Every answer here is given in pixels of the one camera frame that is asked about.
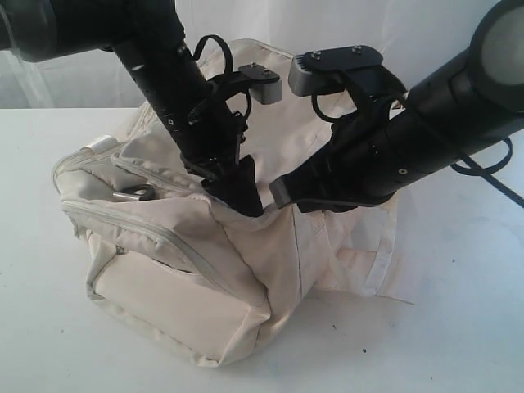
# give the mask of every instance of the bag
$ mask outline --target bag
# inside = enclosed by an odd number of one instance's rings
[[[251,40],[232,43],[232,50],[238,66],[256,61],[288,74],[291,55]],[[208,77],[218,74],[221,53],[201,66]],[[242,154],[256,161],[262,217],[244,217],[207,196],[149,105],[115,136],[99,138],[54,169],[61,208],[93,260],[89,298],[200,366],[230,364],[264,348],[313,286],[375,296],[392,274],[396,200],[338,215],[276,210],[269,183],[331,135],[310,100],[282,85],[281,103],[254,103],[242,145]],[[347,111],[342,97],[326,97],[324,110]],[[246,105],[242,97],[229,104],[240,111]],[[156,200],[113,197],[144,183],[155,188]],[[373,211],[386,212],[378,248],[351,248],[352,229]]]

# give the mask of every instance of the fabric bag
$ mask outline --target fabric bag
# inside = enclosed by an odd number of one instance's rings
[[[284,79],[291,55],[262,43],[232,43],[236,66],[252,61]],[[221,72],[221,53],[202,64]],[[359,296],[384,291],[392,275],[396,200],[381,209],[378,247],[357,250],[350,234],[369,209],[335,215],[277,210],[269,183],[294,170],[331,134],[308,98],[286,83],[282,102],[254,103],[242,154],[256,161],[265,213],[253,219],[207,196],[186,173],[179,150],[155,113],[144,105],[115,132],[66,157],[54,169],[61,206],[88,245],[89,298],[106,312],[200,366],[217,367],[264,348],[282,330],[312,287]],[[229,102],[245,107],[243,97]],[[348,110],[342,95],[323,109]],[[152,185],[154,201],[115,200],[113,192]]]

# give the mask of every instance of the white tabletop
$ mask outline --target white tabletop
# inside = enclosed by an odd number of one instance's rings
[[[522,391],[524,210],[449,169],[401,198],[399,250],[424,268],[416,305],[315,292],[267,350],[219,370],[104,314],[50,173],[131,112],[0,111],[1,392]],[[514,142],[497,176],[523,194],[524,133]]]

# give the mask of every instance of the white table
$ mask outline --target white table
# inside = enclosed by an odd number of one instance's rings
[[[312,293],[267,350],[219,370],[102,313],[50,172],[131,112],[0,111],[1,392],[522,391],[524,210],[450,170],[402,197],[400,252],[425,268],[416,305]],[[499,177],[524,193],[514,139]]]

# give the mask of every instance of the white wall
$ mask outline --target white wall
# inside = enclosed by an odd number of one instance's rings
[[[289,52],[366,44],[408,86],[467,47],[496,0],[177,0],[187,42],[256,38]],[[0,107],[138,106],[142,94],[114,55],[37,65],[0,54]]]

